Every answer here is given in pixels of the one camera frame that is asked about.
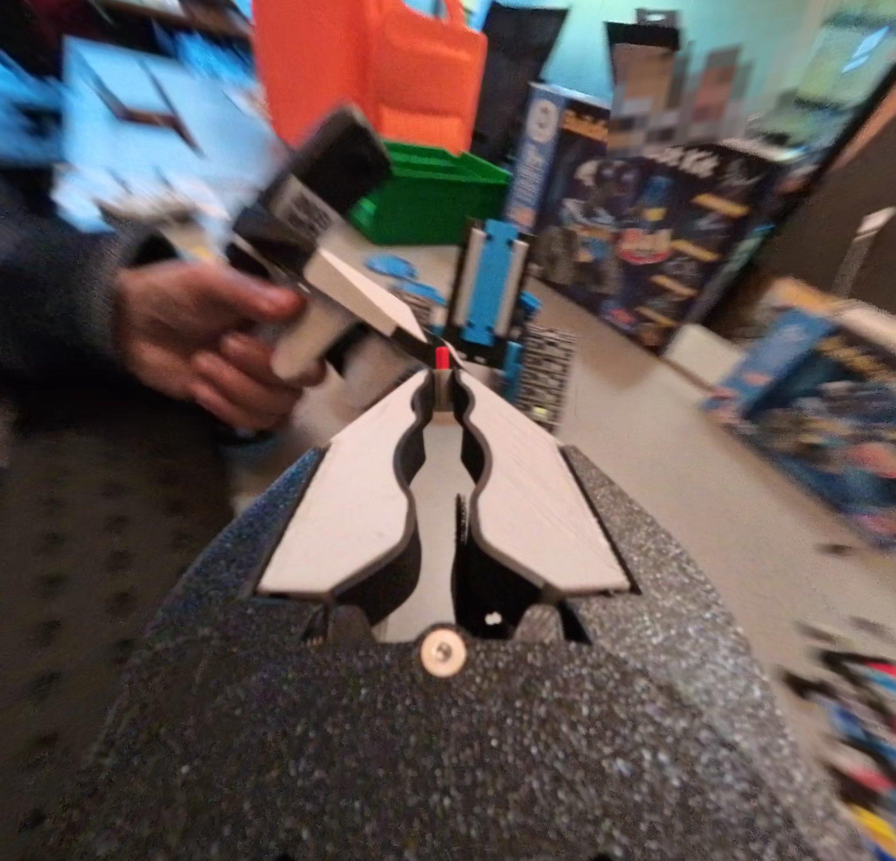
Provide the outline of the pile of small toy pieces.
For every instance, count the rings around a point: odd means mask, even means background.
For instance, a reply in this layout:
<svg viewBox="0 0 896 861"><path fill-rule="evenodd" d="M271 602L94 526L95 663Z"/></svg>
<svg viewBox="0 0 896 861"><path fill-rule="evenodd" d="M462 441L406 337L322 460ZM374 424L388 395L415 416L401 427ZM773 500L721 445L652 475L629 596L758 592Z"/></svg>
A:
<svg viewBox="0 0 896 861"><path fill-rule="evenodd" d="M779 669L783 686L819 711L826 736L816 758L835 797L874 859L895 858L894 631L853 617L859 634L883 649L842 632L800 621L812 674Z"/></svg>

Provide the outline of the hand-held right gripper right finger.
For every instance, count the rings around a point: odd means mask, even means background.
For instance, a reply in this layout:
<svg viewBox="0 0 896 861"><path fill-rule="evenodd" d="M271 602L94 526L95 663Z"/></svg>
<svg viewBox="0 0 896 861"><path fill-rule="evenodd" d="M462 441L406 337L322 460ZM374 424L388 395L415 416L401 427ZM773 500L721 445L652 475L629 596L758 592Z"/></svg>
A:
<svg viewBox="0 0 896 861"><path fill-rule="evenodd" d="M452 376L461 459L473 488L458 498L455 622L508 641L533 607L557 611L562 638L583 638L573 600L628 594L631 574L554 436L463 371Z"/></svg>

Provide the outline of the person's left forearm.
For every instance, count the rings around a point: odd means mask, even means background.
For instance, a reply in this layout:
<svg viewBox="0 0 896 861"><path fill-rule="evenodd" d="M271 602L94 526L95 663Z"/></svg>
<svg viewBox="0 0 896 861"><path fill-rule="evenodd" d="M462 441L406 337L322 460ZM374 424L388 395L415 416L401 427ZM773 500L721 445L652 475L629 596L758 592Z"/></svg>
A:
<svg viewBox="0 0 896 861"><path fill-rule="evenodd" d="M28 388L120 372L117 279L151 240L144 230L81 232L2 173L3 407Z"/></svg>

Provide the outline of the small robot kit box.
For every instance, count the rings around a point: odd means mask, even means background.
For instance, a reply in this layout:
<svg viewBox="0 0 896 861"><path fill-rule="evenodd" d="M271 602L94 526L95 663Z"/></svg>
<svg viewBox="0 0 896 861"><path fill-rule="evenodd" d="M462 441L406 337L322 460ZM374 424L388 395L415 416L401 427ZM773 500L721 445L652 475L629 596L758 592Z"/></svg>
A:
<svg viewBox="0 0 896 861"><path fill-rule="evenodd" d="M894 553L894 315L860 302L784 311L702 408Z"/></svg>

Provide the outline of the tracked toy robot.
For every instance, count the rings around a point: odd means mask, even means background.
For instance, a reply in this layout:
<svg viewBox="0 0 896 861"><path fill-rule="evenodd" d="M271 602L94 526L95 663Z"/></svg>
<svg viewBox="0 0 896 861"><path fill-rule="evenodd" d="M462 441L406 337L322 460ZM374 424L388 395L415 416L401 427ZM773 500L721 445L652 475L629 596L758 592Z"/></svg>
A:
<svg viewBox="0 0 896 861"><path fill-rule="evenodd" d="M473 220L445 306L390 291L463 362L488 370L504 400L555 433L566 408L577 341L571 332L538 323L541 303L525 289L530 249L531 237L517 227Z"/></svg>

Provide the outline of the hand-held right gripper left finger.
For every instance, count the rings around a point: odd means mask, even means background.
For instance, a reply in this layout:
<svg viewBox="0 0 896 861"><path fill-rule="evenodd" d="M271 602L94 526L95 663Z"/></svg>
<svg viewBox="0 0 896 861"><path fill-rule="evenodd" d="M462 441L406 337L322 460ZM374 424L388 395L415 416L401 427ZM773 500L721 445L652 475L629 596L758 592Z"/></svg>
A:
<svg viewBox="0 0 896 861"><path fill-rule="evenodd" d="M426 460L433 376L413 374L322 453L257 592L362 610L372 626L413 593L421 551L410 483Z"/></svg>

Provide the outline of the person's left hand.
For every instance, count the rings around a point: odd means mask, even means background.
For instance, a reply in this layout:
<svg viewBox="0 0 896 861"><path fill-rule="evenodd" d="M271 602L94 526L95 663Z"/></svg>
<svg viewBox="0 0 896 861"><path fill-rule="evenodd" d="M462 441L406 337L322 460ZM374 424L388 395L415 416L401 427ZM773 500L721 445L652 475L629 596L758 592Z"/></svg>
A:
<svg viewBox="0 0 896 861"><path fill-rule="evenodd" d="M314 361L283 380L273 349L255 333L304 309L296 293L212 262L166 261L117 276L115 332L121 360L144 386L195 402L222 423L275 430L307 388L326 376Z"/></svg>

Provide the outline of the green plastic bin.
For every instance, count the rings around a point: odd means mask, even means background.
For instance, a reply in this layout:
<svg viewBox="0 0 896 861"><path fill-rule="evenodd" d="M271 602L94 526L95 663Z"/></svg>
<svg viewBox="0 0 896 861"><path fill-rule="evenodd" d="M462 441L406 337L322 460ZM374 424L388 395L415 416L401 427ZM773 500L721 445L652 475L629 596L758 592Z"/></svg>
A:
<svg viewBox="0 0 896 861"><path fill-rule="evenodd" d="M377 246L459 244L468 220L498 219L511 175L468 152L385 142L388 179L347 216Z"/></svg>

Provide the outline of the grey desk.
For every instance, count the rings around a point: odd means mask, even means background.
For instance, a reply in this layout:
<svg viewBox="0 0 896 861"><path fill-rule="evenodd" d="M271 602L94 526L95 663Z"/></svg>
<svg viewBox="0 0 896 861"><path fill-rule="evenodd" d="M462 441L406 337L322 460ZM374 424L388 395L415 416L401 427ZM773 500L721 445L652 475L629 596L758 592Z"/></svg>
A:
<svg viewBox="0 0 896 861"><path fill-rule="evenodd" d="M771 679L801 749L812 762L826 736L819 711L778 678L812 674L800 621L883 649L850 623L894 631L894 557L780 474L700 409L706 392L532 280L539 321L578 340L561 441L581 450L685 549L720 594ZM847 543L849 556L819 553Z"/></svg>

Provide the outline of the black board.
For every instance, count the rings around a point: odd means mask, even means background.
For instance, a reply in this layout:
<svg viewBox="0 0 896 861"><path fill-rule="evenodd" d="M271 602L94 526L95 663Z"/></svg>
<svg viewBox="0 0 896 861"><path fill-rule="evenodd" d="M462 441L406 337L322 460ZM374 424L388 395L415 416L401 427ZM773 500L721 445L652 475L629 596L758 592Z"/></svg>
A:
<svg viewBox="0 0 896 861"><path fill-rule="evenodd" d="M848 264L860 226L895 205L895 90L891 88L831 168L770 242L772 276L826 295L895 312L894 217L879 228L864 259Z"/></svg>

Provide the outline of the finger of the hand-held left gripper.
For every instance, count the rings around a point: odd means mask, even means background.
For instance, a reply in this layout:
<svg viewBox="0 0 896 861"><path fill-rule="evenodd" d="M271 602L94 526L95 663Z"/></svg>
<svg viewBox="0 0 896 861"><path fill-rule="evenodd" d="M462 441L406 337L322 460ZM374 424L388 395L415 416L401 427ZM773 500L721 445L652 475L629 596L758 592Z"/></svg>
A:
<svg viewBox="0 0 896 861"><path fill-rule="evenodd" d="M384 338L429 344L407 303L330 250L318 250L310 258L310 287Z"/></svg>
<svg viewBox="0 0 896 861"><path fill-rule="evenodd" d="M424 330L422 336L411 334L406 329L395 329L391 334L391 341L397 347L429 369L434 367L435 349L438 346L448 346L452 354L452 369L463 370L464 362L455 348L443 338Z"/></svg>

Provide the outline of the white rounded stand base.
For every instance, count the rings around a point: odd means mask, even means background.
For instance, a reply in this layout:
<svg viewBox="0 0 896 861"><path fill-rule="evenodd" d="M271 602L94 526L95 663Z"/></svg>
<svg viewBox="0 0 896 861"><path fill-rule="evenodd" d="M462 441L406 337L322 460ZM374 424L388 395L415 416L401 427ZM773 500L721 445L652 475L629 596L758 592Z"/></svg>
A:
<svg viewBox="0 0 896 861"><path fill-rule="evenodd" d="M662 353L674 370L707 390L723 381L743 356L741 347L699 324L683 325Z"/></svg>

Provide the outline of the orange carrying container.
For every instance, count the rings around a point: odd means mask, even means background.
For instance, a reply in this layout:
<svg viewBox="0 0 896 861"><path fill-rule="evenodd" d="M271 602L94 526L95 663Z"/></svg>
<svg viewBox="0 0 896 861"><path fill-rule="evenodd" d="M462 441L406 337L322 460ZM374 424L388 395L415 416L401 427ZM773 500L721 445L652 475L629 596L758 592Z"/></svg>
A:
<svg viewBox="0 0 896 861"><path fill-rule="evenodd" d="M486 36L461 0L251 0L252 51L274 132L288 143L341 105L383 138L469 150Z"/></svg>

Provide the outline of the large robot kit box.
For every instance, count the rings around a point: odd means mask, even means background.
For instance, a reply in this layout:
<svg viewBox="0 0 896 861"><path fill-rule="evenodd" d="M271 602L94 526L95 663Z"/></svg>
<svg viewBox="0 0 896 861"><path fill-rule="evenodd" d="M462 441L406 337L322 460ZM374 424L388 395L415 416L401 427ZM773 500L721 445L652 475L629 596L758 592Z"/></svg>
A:
<svg viewBox="0 0 896 861"><path fill-rule="evenodd" d="M755 139L641 142L596 98L531 83L504 219L543 281L657 353L748 259L798 164Z"/></svg>

